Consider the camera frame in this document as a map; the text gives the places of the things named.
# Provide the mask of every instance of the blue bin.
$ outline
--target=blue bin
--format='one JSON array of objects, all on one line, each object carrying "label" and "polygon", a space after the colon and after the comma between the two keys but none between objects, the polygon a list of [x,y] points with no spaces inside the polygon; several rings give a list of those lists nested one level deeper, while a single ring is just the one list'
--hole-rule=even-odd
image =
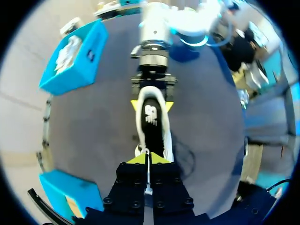
[{"label": "blue bin", "polygon": [[129,4],[138,4],[140,2],[140,0],[120,0],[120,4],[122,6],[126,6]]},{"label": "blue bin", "polygon": [[45,172],[39,176],[45,194],[53,209],[65,219],[72,221],[75,216],[66,197],[73,199],[82,214],[86,207],[103,211],[103,202],[95,183],[73,177],[59,170]]},{"label": "blue bin", "polygon": [[[70,36],[76,35],[82,45],[71,67],[55,75],[56,60],[59,51],[68,44]],[[93,21],[65,36],[42,75],[39,87],[53,95],[61,95],[68,91],[94,83],[102,50],[107,40],[107,31],[101,19]]]}]

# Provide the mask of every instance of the black metal bracket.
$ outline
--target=black metal bracket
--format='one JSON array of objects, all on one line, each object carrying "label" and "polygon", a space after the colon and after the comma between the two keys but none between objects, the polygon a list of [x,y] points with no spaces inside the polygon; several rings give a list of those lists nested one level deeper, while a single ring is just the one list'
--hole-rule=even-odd
[{"label": "black metal bracket", "polygon": [[177,78],[171,74],[138,74],[130,78],[132,84],[132,99],[137,100],[140,89],[144,86],[155,86],[162,90],[167,102],[173,101],[174,86]]}]

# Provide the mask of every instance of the person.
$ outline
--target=person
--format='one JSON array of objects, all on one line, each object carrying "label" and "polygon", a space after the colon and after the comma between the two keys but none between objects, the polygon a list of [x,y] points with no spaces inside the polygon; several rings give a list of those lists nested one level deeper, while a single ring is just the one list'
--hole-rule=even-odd
[{"label": "person", "polygon": [[244,34],[244,37],[234,37],[231,48],[222,51],[229,69],[233,72],[237,72],[242,63],[252,64],[255,59],[256,46],[253,31],[247,29]]}]

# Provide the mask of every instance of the gray mat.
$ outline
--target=gray mat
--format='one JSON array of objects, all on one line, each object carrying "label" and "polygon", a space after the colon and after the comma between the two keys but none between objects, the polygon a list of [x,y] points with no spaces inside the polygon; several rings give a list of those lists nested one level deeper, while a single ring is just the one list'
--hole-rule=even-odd
[{"label": "gray mat", "polygon": [[[95,181],[102,197],[108,195],[119,163],[132,159],[137,145],[129,77],[138,60],[129,55],[138,44],[139,22],[139,15],[106,21],[109,39],[95,84],[52,100],[50,147],[55,167]],[[231,207],[243,161],[241,106],[225,70],[227,76],[209,47],[196,60],[169,61],[168,71],[179,80],[169,112],[174,154],[194,198],[195,214],[207,212],[210,217]]]}]

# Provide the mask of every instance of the screw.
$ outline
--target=screw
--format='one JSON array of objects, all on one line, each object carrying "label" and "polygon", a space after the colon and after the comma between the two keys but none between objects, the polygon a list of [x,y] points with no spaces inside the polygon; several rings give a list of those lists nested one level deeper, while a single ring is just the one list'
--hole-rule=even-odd
[{"label": "screw", "polygon": [[188,197],[188,198],[186,198],[186,200],[185,200],[184,203],[185,203],[186,205],[192,205],[193,202],[194,202],[194,200],[193,200],[191,197]]},{"label": "screw", "polygon": [[163,184],[163,183],[162,183],[161,179],[157,179],[157,180],[155,181],[155,184],[160,185],[160,184]]},{"label": "screw", "polygon": [[181,180],[180,180],[179,177],[176,177],[176,178],[174,179],[174,181],[175,181],[175,183],[180,183],[180,182],[181,182]]},{"label": "screw", "polygon": [[156,203],[156,208],[158,208],[158,209],[163,209],[164,207],[165,207],[164,202],[157,202],[157,203]]},{"label": "screw", "polygon": [[106,197],[106,198],[103,199],[103,203],[105,205],[111,205],[113,203],[113,200],[109,197]]},{"label": "screw", "polygon": [[258,214],[258,209],[257,208],[253,208],[251,210],[251,212],[252,212],[253,215],[257,215]]},{"label": "screw", "polygon": [[135,180],[135,184],[139,185],[139,184],[141,184],[141,181],[139,179],[137,179],[137,180]]},{"label": "screw", "polygon": [[138,201],[135,201],[132,203],[131,207],[133,209],[139,209],[141,207],[141,204]]},{"label": "screw", "polygon": [[120,179],[116,179],[116,184],[120,184],[120,183],[123,183],[123,181]]}]

